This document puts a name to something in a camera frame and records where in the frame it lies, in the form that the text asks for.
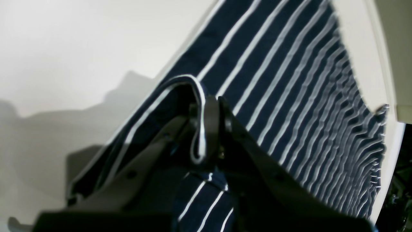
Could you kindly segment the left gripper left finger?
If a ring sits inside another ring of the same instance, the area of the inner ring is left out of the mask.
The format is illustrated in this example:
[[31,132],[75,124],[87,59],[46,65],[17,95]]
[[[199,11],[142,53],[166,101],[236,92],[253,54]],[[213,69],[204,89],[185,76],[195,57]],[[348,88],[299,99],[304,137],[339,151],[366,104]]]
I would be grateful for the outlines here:
[[109,184],[78,204],[42,213],[33,231],[172,232],[192,131],[187,116],[173,118]]

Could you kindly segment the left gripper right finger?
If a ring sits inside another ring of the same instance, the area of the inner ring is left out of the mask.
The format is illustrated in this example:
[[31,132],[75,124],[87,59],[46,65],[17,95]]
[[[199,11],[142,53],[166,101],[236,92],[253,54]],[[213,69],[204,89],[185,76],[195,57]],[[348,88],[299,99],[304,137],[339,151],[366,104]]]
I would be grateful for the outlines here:
[[374,232],[369,220],[318,201],[269,157],[235,118],[224,98],[190,104],[196,170],[219,170],[228,183],[234,232]]

